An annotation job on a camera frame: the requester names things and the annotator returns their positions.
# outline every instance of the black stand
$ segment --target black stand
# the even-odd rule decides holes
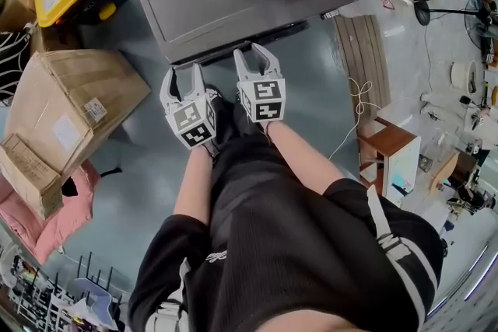
[[[467,14],[471,16],[476,16],[481,20],[486,26],[490,26],[492,23],[489,12],[486,9],[480,9],[478,11],[467,11],[467,10],[449,10],[449,9],[429,9],[429,5],[426,0],[413,0],[413,8],[415,10],[415,16],[419,21],[420,25],[427,26],[430,23],[430,13],[431,12],[447,12],[450,14]]]

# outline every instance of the white container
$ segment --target white container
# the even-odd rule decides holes
[[[455,89],[462,90],[468,96],[473,94],[469,89],[472,77],[473,79],[477,79],[475,61],[471,61],[468,65],[462,62],[453,62],[451,66],[451,85]]]

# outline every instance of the cable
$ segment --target cable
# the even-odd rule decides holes
[[[426,25],[426,32],[423,34],[423,41],[426,42],[427,59],[429,60],[429,87],[430,87],[430,91],[432,92],[433,86],[430,84],[430,71],[432,70],[433,65],[430,62],[429,46],[427,46],[427,27],[428,27],[428,25]]]
[[[358,103],[356,104],[356,108],[355,108],[356,114],[358,115],[358,121],[352,127],[352,129],[348,132],[348,134],[344,137],[344,140],[342,140],[342,143],[339,145],[339,147],[337,147],[337,149],[332,153],[332,155],[330,155],[328,157],[329,160],[344,145],[345,141],[348,139],[348,137],[352,133],[352,131],[355,130],[358,127],[359,117],[365,112],[365,106],[364,106],[364,104],[369,104],[371,106],[377,107],[379,110],[381,109],[377,104],[368,103],[367,101],[363,101],[361,99],[361,96],[363,94],[367,94],[374,87],[374,84],[370,80],[366,81],[363,84],[363,86],[361,86],[361,89],[360,89],[359,85],[358,85],[358,83],[356,82],[355,79],[353,79],[353,78],[348,78],[348,79],[351,80],[356,85],[356,88],[358,89],[358,93],[357,94],[351,94],[352,97],[358,97]]]
[[[453,14],[453,13],[452,12],[445,12],[444,14],[441,14],[438,17],[431,18],[430,21],[433,21],[433,20],[439,19],[439,18],[443,18],[444,16],[447,16],[448,14]],[[430,84],[430,72],[431,72],[431,70],[433,68],[433,65],[430,62],[429,46],[427,46],[427,28],[428,27],[429,27],[429,24],[426,25],[426,32],[423,34],[423,41],[426,43],[427,59],[429,60],[429,87],[430,87],[430,91],[432,92],[433,91],[433,86]]]

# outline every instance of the white cable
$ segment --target white cable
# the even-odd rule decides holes
[[[374,84],[370,80],[366,81],[363,84],[363,86],[361,86],[361,89],[360,89],[359,85],[355,79],[353,79],[353,78],[348,78],[348,79],[351,80],[356,85],[356,88],[358,89],[357,94],[351,94],[352,97],[358,97],[358,103],[356,104],[356,108],[355,108],[356,114],[358,115],[358,121],[352,127],[352,129],[348,132],[348,134],[344,137],[344,140],[342,140],[342,143],[339,145],[339,147],[337,147],[337,149],[332,153],[332,155],[330,155],[328,157],[328,159],[330,159],[332,156],[334,156],[334,154],[344,145],[345,141],[348,139],[348,137],[352,133],[352,131],[358,127],[359,117],[360,117],[360,115],[362,115],[365,112],[364,104],[368,104],[368,105],[377,107],[379,110],[381,110],[381,108],[377,104],[372,104],[372,103],[368,103],[367,101],[361,100],[361,96],[363,94],[367,94],[374,87]]]

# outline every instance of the wooden stool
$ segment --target wooden stool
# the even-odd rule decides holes
[[[395,169],[406,181],[415,184],[421,138],[381,117],[376,117],[374,120],[383,124],[385,128],[370,137],[361,133],[357,136],[360,142],[375,150],[378,163],[384,166],[377,166],[377,176],[374,181],[368,181],[363,176],[360,176],[360,179],[366,187],[374,184],[377,193],[387,197]],[[371,161],[362,163],[360,160],[359,171],[365,170],[374,163]]]

